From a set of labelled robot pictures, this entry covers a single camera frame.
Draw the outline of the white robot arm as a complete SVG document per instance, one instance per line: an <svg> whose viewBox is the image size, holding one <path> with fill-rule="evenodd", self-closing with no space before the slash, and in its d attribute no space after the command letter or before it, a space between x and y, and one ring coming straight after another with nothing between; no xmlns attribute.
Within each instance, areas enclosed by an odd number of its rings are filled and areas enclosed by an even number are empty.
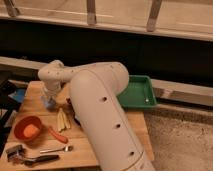
<svg viewBox="0 0 213 171"><path fill-rule="evenodd" d="M129 73L120 62L66 67L55 60L38 72L47 101L61 85L69 85L74 113L102 171L156 171L134 133L117 96L125 90Z"/></svg>

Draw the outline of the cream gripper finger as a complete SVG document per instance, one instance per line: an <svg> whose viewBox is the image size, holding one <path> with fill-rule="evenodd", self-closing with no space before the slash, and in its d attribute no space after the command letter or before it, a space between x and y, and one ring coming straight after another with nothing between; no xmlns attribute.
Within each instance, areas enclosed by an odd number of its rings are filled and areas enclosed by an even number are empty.
<svg viewBox="0 0 213 171"><path fill-rule="evenodd" d="M45 93L42 93L42 95L41 95L41 100L42 100L43 102L47 102L47 95L46 95Z"/></svg>
<svg viewBox="0 0 213 171"><path fill-rule="evenodd" d="M50 96L50 101L53 103L55 103L56 102L56 99L55 99L55 96Z"/></svg>

